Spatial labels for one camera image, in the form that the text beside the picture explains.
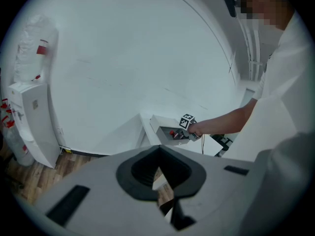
forearm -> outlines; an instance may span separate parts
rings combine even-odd
[[[202,134],[231,134],[240,132],[248,118],[243,108],[209,120],[199,122],[199,131]]]

white water cooler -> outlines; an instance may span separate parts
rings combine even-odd
[[[9,101],[20,136],[34,159],[54,168],[60,153],[48,109],[46,83],[9,86]]]

hand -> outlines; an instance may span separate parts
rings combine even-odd
[[[195,133],[197,136],[202,136],[202,129],[201,129],[201,123],[197,122],[197,123],[193,123],[191,125],[189,125],[188,127],[188,133]]]

bottle wrapped in plastic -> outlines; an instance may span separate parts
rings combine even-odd
[[[40,75],[43,66],[49,66],[48,55],[56,35],[54,22],[41,14],[30,17],[23,28],[14,63],[14,81],[29,82]]]
[[[34,158],[25,146],[22,138],[20,137],[17,127],[14,125],[14,121],[10,120],[9,116],[2,119],[3,123],[3,137],[8,144],[9,148],[14,153],[16,160],[23,166],[30,166],[34,162]]]

wall socket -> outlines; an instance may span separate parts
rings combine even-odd
[[[57,127],[57,132],[61,135],[63,135],[63,128]]]

